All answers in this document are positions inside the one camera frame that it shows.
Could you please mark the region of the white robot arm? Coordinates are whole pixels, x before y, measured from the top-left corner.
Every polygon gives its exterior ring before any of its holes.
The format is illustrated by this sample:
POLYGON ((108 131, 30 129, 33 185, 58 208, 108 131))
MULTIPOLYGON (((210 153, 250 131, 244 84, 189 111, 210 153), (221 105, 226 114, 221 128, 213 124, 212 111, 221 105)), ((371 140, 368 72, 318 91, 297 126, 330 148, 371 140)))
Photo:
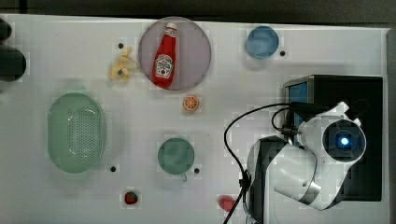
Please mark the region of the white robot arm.
POLYGON ((348 109, 340 102, 304 120, 291 132, 296 146, 276 135, 256 141, 247 158, 247 224, 277 222, 276 192, 319 211, 337 204, 347 173, 366 150, 361 122, 348 109))

